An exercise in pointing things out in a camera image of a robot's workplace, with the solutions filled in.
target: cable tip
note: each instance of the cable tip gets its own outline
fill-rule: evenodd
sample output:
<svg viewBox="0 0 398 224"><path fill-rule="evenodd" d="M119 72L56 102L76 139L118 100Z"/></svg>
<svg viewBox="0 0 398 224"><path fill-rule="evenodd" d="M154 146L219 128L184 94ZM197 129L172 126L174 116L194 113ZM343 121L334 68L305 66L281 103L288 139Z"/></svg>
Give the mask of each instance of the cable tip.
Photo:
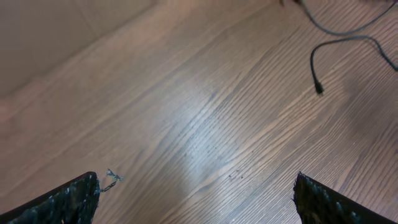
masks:
<svg viewBox="0 0 398 224"><path fill-rule="evenodd" d="M315 90L317 91L318 95L323 96L323 86L320 82L315 82Z"/></svg>

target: speckled black material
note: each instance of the speckled black material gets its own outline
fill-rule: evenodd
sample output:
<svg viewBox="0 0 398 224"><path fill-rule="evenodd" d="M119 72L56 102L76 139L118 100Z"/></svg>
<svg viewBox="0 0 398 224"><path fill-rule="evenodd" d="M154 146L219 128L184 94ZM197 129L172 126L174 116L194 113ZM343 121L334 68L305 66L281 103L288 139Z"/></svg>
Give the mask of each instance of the speckled black material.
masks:
<svg viewBox="0 0 398 224"><path fill-rule="evenodd" d="M99 189L96 174L87 172L1 215L0 223L91 223L100 198Z"/></svg>
<svg viewBox="0 0 398 224"><path fill-rule="evenodd" d="M393 224L362 205L299 173L293 201L303 224Z"/></svg>

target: wood grain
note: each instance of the wood grain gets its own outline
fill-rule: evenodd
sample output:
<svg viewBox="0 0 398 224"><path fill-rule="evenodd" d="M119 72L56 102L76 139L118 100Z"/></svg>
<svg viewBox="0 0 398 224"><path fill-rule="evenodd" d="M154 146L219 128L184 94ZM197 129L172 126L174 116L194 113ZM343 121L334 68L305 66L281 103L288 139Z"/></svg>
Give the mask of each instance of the wood grain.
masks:
<svg viewBox="0 0 398 224"><path fill-rule="evenodd" d="M347 30L384 3L308 1ZM364 31L394 54L395 12ZM0 101L0 212L88 171L125 177L94 223L300 223L298 171L398 221L396 72L298 5L156 1Z"/></svg>

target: wire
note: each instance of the wire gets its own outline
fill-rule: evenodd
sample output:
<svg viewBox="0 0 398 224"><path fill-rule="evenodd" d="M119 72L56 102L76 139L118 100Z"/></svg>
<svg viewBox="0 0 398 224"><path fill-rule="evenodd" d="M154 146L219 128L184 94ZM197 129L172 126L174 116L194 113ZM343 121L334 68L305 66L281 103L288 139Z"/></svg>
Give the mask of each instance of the wire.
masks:
<svg viewBox="0 0 398 224"><path fill-rule="evenodd" d="M346 35L351 35L354 34L358 31L361 31L365 28L367 28L368 26L372 25L373 23L375 23L376 21L378 21L381 17L383 17L384 15L386 15L397 3L397 0L394 0L394 2L392 3L392 5L390 7L388 7L388 9L386 9L382 14L378 15L376 18L374 18L373 20L371 20L370 22L368 22L367 24L356 28L354 30L350 30L347 32L335 32L332 31L330 29L326 29L324 28L321 24L319 24L319 22L314 18L313 14L310 12L310 10L308 9L307 5L305 4L304 0L299 0L299 4L302 5L302 7L304 8L305 13L307 14L308 18L312 21L312 23L320 30L322 30L323 32L330 34L330 35L335 35L335 36L346 36Z"/></svg>
<svg viewBox="0 0 398 224"><path fill-rule="evenodd" d="M367 28L368 26L370 26L371 24L373 24L373 23L375 23L377 20L379 20L382 16L386 15L386 14L395 6L395 4L396 4L397 2L398 2L398 0L394 0L394 2L392 3L392 5L391 5L386 11L384 11L382 14L380 14L379 16L377 16L376 18L374 18L373 20L371 20L371 21L368 22L367 24L365 24L365 25L363 25L363 26L361 26L361 27L359 27L359 28L357 28L357 29L354 29L354 30L351 30L351 31L348 31L348 32L335 32L335 31L332 31L332 30L328 30L328 29L324 28L322 25L320 25L320 24L317 22L317 20L314 18L314 16L312 15L312 13L309 11L308 7L305 5L304 0L298 0L298 3L301 4L301 6L304 8L304 11L305 11L305 13L307 14L308 18L311 20L311 22L312 22L317 28L319 28L320 30L322 30L323 32L325 32L325 33L327 33L327 34L336 35L336 36L351 35L351 34L354 34L355 32L358 32L358 31L360 31L360 30L363 30L363 29ZM396 72L398 72L398 66L397 66L396 64L394 64L394 63L392 62L392 60L386 55L386 53L383 51L383 49L382 49L380 43L379 43L376 39L374 39L374 38L372 38L372 37L370 37L370 36L366 36L366 35L357 35L357 36L347 37L347 38L343 38L343 39L339 39L339 40L332 40L332 41L324 42L324 43L318 44L318 45L312 50L311 57L310 57L310 65L311 65L312 78L313 78L313 81L314 81L314 84L315 84L315 90L317 91L317 93L318 93L319 95L322 95L322 94L323 94L324 89L323 89L322 84L318 81L317 76L315 75L315 69L314 69L314 66L313 66L313 58L314 58L315 52L316 52L320 47L322 47L322 46L324 46L324 45L335 44L335 43L340 43L340 42L350 41L350 40L371 40L371 41L373 41L373 42L377 45L377 48L379 49L379 53L380 53L380 55L384 58L384 60L385 60Z"/></svg>
<svg viewBox="0 0 398 224"><path fill-rule="evenodd" d="M380 43L379 43L376 39L374 39L374 38L372 38L372 37L369 37L369 36L366 36L366 35L357 35L357 36L347 37L347 38L343 38L343 39L339 39L339 40L331 40L331 41L328 41L328 42L324 42L324 43L318 44L318 45L312 50L312 52L311 52L311 58L310 58L310 65L311 65L312 78L313 78L313 81L314 81L314 84L315 84L315 90L317 91L317 93L318 93L319 95L322 95L322 94L323 94L323 87L322 87L322 84L318 81L317 76L315 75L315 69L314 69L314 66L313 66L313 58L314 58L315 52L316 52L320 47L322 47L322 46L329 45L329 44L336 44L336 43L340 43L340 42L343 42L343 41L350 41L350 40L371 40L371 41L373 41L373 42L376 44L377 48L379 49L379 53L380 53L380 55L384 58L384 60L385 60L389 65L391 65L391 67L392 67L396 72L398 72L398 66L395 65L395 64L391 61L391 59L389 59L389 57L387 57L387 55L386 55L386 53L383 51L383 49L382 49Z"/></svg>

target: black cable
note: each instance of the black cable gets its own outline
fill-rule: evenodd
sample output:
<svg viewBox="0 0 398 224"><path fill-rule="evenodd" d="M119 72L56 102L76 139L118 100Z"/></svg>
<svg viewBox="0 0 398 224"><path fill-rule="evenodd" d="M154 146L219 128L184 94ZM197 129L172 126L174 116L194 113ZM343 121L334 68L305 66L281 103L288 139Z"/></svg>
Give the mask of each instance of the black cable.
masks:
<svg viewBox="0 0 398 224"><path fill-rule="evenodd" d="M396 72L398 72L398 66L395 65L391 61L391 59L389 59L387 57L386 53L384 53L384 51L383 51L381 45L379 44L379 42L376 39L372 38L372 37L369 37L369 36L366 36L366 35L357 35L357 36L354 36L354 37L347 37L347 38L343 38L343 39L339 39L339 40L331 40L331 41L328 41L328 42L324 42L324 43L318 44L311 52L311 58L310 58L311 72L312 72L312 78L313 78L313 81L314 81L314 84L315 84L315 90L317 91L318 94L320 94L320 95L323 94L323 87L322 87L322 84L318 81L317 76L315 75L315 69L314 69L314 66L313 66L313 57L315 55L315 52L322 46L329 45L329 44L335 44L335 43L339 43L339 42L343 42L343 41L350 41L350 40L371 40L371 41L373 41L376 44L377 48L379 49L379 53L384 58L384 60L389 65L391 65L391 67Z"/></svg>
<svg viewBox="0 0 398 224"><path fill-rule="evenodd" d="M335 35L335 36L346 36L346 35L351 35L354 34L358 31L361 31L365 28L367 28L368 26L372 25L373 23L375 23L376 21L378 21L381 17L383 17L384 15L386 15L397 3L397 0L394 0L394 2L392 3L392 5L390 7L388 7L388 9L386 9L382 14L378 15L376 18L374 18L373 20L371 20L370 22L368 22L367 24L356 28L354 30L350 30L347 32L335 32L332 31L330 29L326 29L324 28L321 24L319 24L319 22L314 18L314 16L312 15L312 13L310 12L310 10L308 9L307 5L305 4L304 0L299 0L299 4L302 5L302 7L304 8L305 13L307 14L308 18L312 21L312 23L320 30L322 30L323 32L330 34L330 35Z"/></svg>

